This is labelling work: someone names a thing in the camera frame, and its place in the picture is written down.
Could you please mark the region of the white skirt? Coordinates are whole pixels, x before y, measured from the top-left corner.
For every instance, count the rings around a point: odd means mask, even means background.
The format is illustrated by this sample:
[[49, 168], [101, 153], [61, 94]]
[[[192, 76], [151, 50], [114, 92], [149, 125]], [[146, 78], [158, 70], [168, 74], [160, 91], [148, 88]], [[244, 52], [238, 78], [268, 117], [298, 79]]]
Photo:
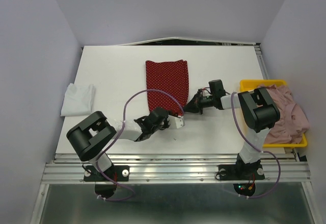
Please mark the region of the white skirt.
[[61, 117], [86, 116], [92, 113], [95, 86], [70, 83], [64, 94]]

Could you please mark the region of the red polka dot skirt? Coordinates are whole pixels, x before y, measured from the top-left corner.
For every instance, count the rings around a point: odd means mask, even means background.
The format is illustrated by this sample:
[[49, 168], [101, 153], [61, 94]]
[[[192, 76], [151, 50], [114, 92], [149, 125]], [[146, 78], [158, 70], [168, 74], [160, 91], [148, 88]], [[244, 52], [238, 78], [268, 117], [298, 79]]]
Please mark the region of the red polka dot skirt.
[[180, 107], [187, 104], [189, 96], [189, 75], [186, 60], [174, 62], [146, 61], [146, 88], [164, 91], [174, 99], [160, 92], [147, 92], [150, 111], [161, 107], [174, 116], [183, 114]]

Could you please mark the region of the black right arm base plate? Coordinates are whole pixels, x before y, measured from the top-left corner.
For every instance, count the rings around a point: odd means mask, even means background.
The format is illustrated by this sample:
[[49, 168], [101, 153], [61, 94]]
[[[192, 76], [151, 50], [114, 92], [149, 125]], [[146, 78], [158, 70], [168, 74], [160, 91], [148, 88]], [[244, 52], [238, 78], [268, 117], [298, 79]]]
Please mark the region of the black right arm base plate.
[[215, 178], [219, 181], [249, 181], [264, 180], [265, 175], [262, 165], [258, 166], [236, 166], [235, 164], [221, 164], [215, 173]]

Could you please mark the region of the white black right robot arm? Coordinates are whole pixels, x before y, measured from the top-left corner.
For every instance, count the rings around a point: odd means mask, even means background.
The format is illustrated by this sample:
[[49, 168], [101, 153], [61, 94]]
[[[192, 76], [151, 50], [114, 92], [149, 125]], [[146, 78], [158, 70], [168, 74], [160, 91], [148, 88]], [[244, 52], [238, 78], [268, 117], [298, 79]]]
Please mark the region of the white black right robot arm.
[[[190, 102], [183, 107], [188, 113], [203, 113], [203, 109], [214, 107], [219, 110], [232, 110], [238, 132], [245, 143], [238, 154], [240, 163], [234, 166], [236, 176], [246, 178], [253, 172], [252, 165], [258, 164], [263, 144], [275, 123], [280, 119], [280, 111], [267, 88], [259, 87], [252, 91], [227, 94], [220, 79], [209, 82], [209, 95], [204, 96], [199, 89]], [[244, 134], [237, 122], [235, 110], [241, 109], [248, 128]]]

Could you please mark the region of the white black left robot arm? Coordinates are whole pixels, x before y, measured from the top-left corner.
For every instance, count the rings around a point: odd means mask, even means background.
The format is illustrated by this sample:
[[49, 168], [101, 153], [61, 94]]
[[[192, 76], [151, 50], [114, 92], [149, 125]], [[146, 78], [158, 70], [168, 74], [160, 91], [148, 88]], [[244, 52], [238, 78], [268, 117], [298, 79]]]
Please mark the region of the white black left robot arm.
[[113, 163], [104, 147], [115, 138], [133, 142], [147, 140], [156, 131], [167, 128], [169, 113], [157, 107], [149, 115], [125, 122], [108, 119], [96, 111], [71, 128], [66, 137], [82, 162], [89, 162], [101, 180], [113, 176]]

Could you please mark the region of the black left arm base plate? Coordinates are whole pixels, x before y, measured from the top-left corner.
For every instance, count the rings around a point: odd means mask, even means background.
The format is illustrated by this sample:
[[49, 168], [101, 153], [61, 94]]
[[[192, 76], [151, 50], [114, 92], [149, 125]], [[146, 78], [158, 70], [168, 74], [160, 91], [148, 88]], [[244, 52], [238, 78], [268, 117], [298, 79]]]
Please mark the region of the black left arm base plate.
[[[92, 165], [82, 165], [85, 182], [108, 182], [108, 179]], [[130, 167], [128, 165], [113, 165], [104, 174], [116, 182], [128, 182]]]

